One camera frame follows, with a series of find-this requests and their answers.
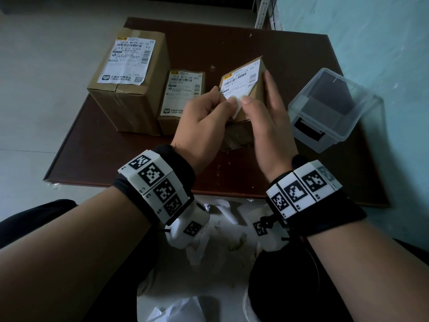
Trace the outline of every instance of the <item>wrist-mounted tracker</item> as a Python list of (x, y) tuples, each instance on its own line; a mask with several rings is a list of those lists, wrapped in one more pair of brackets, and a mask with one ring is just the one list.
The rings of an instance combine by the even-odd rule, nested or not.
[(172, 146), (146, 150), (118, 169), (113, 186), (152, 222), (171, 225), (192, 203), (195, 173)]
[(297, 155), (292, 168), (276, 178), (266, 194), (271, 210), (298, 235), (310, 236), (366, 217), (321, 162)]

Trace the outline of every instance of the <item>wall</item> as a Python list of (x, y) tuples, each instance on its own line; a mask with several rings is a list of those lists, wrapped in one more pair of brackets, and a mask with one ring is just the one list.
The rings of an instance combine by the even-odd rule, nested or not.
[(364, 127), (393, 208), (368, 214), (392, 237), (429, 249), (429, 0), (276, 7), (283, 30), (327, 34), (343, 74), (383, 98)]

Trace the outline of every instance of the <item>transparent plastic box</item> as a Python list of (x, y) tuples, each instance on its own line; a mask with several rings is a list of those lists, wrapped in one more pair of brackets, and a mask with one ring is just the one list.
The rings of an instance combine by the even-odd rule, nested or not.
[(323, 68), (289, 104), (293, 136), (320, 153), (346, 140), (376, 102), (372, 91)]

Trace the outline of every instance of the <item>small cardboard box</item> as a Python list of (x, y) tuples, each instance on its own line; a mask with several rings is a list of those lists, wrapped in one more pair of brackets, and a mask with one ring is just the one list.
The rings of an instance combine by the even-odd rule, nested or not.
[(171, 70), (158, 114), (163, 135), (176, 133), (183, 108), (193, 97), (205, 93), (206, 74), (188, 70)]
[[(147, 40), (152, 40), (153, 44), (143, 43)], [(151, 55), (146, 55), (149, 52), (144, 51), (146, 47), (151, 51)], [(136, 49), (138, 52), (135, 56), (135, 64), (131, 66), (127, 64), (127, 73), (123, 75), (107, 75), (108, 66), (115, 65), (110, 62), (128, 56), (126, 53), (130, 52), (130, 49)], [(165, 34), (122, 28), (91, 79), (88, 91), (116, 130), (160, 135), (156, 118), (169, 70), (170, 61)]]
[[(255, 98), (256, 100), (260, 100), (265, 104), (265, 84), (263, 80), (263, 72), (265, 71), (265, 65), (262, 61), (262, 57), (258, 57), (249, 63), (240, 66), (238, 69), (235, 69), (226, 75), (224, 75), (221, 79), (221, 83), (219, 84), (219, 88), (222, 88), (223, 81), (229, 77), (232, 77), (234, 73), (238, 70), (248, 66), (249, 64), (254, 63), (255, 61), (260, 60), (259, 62), (259, 70), (257, 73), (258, 80), (256, 81), (255, 86), (249, 93), (249, 96)], [(221, 150), (228, 149), (237, 149), (241, 146), (249, 145), (254, 142), (253, 138), (253, 130), (251, 122), (246, 118), (246, 114), (243, 109), (240, 108), (236, 118), (227, 123), (227, 127), (225, 129), (225, 137), (222, 142)]]

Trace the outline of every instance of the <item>brown tabletop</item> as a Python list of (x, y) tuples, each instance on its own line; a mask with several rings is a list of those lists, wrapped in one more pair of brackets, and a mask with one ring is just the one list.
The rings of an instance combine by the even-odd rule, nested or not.
[[(128, 18), (125, 27), (163, 32), (172, 68), (206, 72), (206, 89), (219, 85), (223, 74), (263, 56), (285, 104), (320, 68), (342, 74), (328, 36)], [(132, 157), (171, 137), (120, 133), (91, 96), (83, 103), (45, 180), (64, 184), (109, 186), (117, 169)], [(371, 159), (360, 126), (345, 142), (317, 154), (297, 141), (298, 150), (319, 159), (363, 205), (389, 202)], [(200, 195), (264, 198), (268, 188), (253, 146), (219, 152), (198, 175), (193, 192)]]

